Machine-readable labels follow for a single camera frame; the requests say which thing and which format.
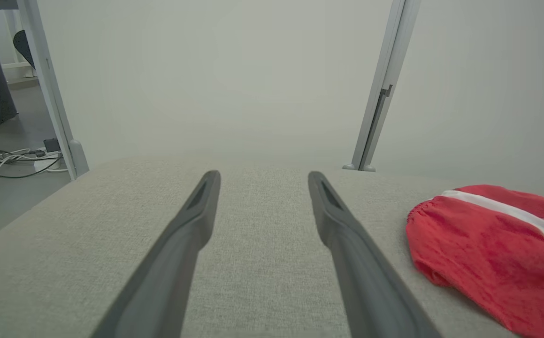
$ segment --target red and white fabric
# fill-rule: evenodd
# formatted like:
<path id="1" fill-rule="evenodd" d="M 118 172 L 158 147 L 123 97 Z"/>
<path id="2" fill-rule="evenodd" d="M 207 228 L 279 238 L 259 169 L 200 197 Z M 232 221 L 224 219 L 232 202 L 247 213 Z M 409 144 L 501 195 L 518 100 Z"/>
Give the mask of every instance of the red and white fabric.
<path id="1" fill-rule="evenodd" d="M 504 327 L 544 337 L 544 197 L 501 186 L 445 191 L 407 217 L 414 264 Z"/>

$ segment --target white stripe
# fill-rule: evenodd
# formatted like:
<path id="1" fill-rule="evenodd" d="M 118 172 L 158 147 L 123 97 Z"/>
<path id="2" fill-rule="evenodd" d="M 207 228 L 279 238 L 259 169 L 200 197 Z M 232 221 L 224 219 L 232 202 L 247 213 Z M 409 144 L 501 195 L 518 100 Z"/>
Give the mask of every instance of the white stripe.
<path id="1" fill-rule="evenodd" d="M 463 191 L 447 190 L 441 194 L 441 196 L 450 197 L 465 202 L 472 203 L 474 205 L 482 206 L 486 209 L 501 212 L 502 214 L 510 215 L 518 220 L 531 224 L 539 229 L 544 234 L 544 219 L 527 212 L 525 210 L 506 205 L 505 203 L 497 202 L 492 199 L 488 199 L 484 196 L 469 194 Z"/>

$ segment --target beige upholstered cushion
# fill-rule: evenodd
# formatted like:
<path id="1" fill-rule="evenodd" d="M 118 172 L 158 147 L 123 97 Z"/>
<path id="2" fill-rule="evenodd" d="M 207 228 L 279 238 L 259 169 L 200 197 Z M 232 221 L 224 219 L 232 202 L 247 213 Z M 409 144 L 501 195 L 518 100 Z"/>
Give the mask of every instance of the beige upholstered cushion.
<path id="1" fill-rule="evenodd" d="M 348 337 L 330 253 L 315 230 L 306 176 L 325 173 L 440 332 L 512 334 L 415 271 L 405 218 L 467 182 L 342 169 L 132 158 L 68 184 L 0 231 L 0 337 L 87 337 L 199 178 L 218 169 L 214 234 L 199 253 L 186 337 Z"/>

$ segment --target chair backrest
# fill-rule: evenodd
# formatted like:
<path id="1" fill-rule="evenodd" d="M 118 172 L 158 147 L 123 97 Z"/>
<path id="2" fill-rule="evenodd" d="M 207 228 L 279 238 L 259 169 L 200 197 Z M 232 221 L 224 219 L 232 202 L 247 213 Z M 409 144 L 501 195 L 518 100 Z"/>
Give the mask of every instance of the chair backrest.
<path id="1" fill-rule="evenodd" d="M 32 68 L 36 69 L 36 67 L 34 67 L 34 60 L 32 59 L 32 54 L 30 53 L 28 38 L 25 36 L 25 31 L 19 31 L 15 34 L 13 38 L 13 45 L 15 46 L 15 49 L 17 49 L 17 51 L 21 55 L 23 55 L 23 57 L 32 66 Z"/>

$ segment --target cable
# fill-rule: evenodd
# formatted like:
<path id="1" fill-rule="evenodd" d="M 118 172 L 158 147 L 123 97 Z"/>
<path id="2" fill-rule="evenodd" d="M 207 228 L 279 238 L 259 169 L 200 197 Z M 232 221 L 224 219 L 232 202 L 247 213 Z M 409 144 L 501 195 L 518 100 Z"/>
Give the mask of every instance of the cable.
<path id="1" fill-rule="evenodd" d="M 44 154 L 44 150 L 33 150 L 31 151 L 29 148 L 23 148 L 19 150 L 15 150 L 12 152 L 8 152 L 5 150 L 0 150 L 0 169 L 3 167 L 4 164 L 14 165 L 18 161 L 53 161 L 53 163 L 49 164 L 48 167 L 41 169 L 40 171 L 37 171 L 36 173 L 31 173 L 29 175 L 23 175 L 23 176 L 5 176 L 0 175 L 2 178 L 11 178 L 11 179 L 21 179 L 24 177 L 30 177 L 33 175 L 37 175 L 40 173 L 43 173 L 45 171 L 48 171 L 49 173 L 63 173 L 65 171 L 68 171 L 67 169 L 49 169 L 55 163 L 59 162 L 63 156 L 61 155 L 61 152 L 57 152 L 56 154 L 49 154 L 47 156 L 41 157 L 41 158 L 35 158 L 35 157 L 29 157 L 26 156 L 26 154 L 36 154 L 38 155 Z"/>
<path id="2" fill-rule="evenodd" d="M 63 156 L 60 156 L 59 158 L 57 158 L 57 160 L 53 161 L 53 163 L 49 164 L 48 167 L 40 170 L 40 171 L 36 171 L 36 173 L 31 173 L 29 175 L 23 175 L 23 176 L 4 176 L 4 175 L 0 175 L 1 178 L 3 179 L 23 179 L 23 178 L 26 178 L 26 177 L 30 177 L 30 176 L 34 176 L 34 175 L 38 175 L 40 173 L 43 173 L 44 171 L 47 171 L 50 167 L 52 167 L 53 165 L 55 165 L 55 163 L 59 162 L 59 160 L 61 160 L 61 158 L 63 158 Z"/>

